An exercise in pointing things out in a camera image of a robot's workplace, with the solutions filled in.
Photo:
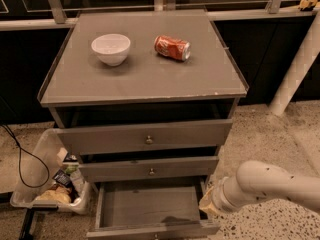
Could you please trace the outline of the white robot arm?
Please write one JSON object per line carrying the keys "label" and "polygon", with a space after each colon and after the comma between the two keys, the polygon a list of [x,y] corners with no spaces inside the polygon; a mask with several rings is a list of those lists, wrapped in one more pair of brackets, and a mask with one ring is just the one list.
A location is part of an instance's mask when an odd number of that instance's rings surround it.
{"label": "white robot arm", "polygon": [[208,215],[238,212],[246,205],[283,199],[320,212],[320,179],[298,176],[259,161],[242,163],[234,176],[209,188],[199,202]]}

